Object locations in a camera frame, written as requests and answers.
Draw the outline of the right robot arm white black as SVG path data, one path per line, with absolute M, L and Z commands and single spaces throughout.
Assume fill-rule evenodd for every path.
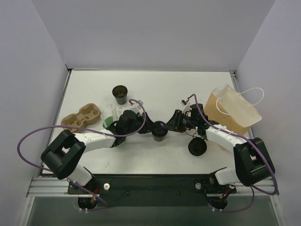
M 209 179 L 209 188 L 214 192 L 221 191 L 225 185 L 242 183 L 254 186 L 258 182 L 272 178 L 275 183 L 275 167 L 271 161 L 265 143 L 258 137 L 246 138 L 229 131 L 221 124 L 208 119 L 202 104 L 186 104 L 184 111 L 175 110 L 172 118 L 164 124 L 168 131 L 184 133 L 195 130 L 198 137 L 190 143 L 190 152 L 200 155 L 205 150 L 206 141 L 212 141 L 234 154 L 233 168 L 219 169 Z

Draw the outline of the black cup lid stack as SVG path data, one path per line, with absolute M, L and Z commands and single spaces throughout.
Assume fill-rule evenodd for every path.
M 194 156 L 201 156 L 206 152 L 207 144 L 202 138 L 195 137 L 189 142 L 188 150 Z

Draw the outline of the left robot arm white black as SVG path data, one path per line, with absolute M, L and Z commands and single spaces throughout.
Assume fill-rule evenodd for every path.
M 69 179 L 79 185 L 79 189 L 89 194 L 95 189 L 93 175 L 79 165 L 82 155 L 100 148 L 111 148 L 122 144 L 126 137 L 137 131 L 150 133 L 157 125 L 147 113 L 125 110 L 119 119 L 100 133 L 71 133 L 62 131 L 41 154 L 41 160 L 58 179 Z

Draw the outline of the black takeout coffee cup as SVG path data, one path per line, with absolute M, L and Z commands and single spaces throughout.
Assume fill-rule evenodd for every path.
M 112 90 L 112 94 L 119 105 L 124 105 L 127 102 L 127 93 L 127 87 L 123 85 L 117 85 Z

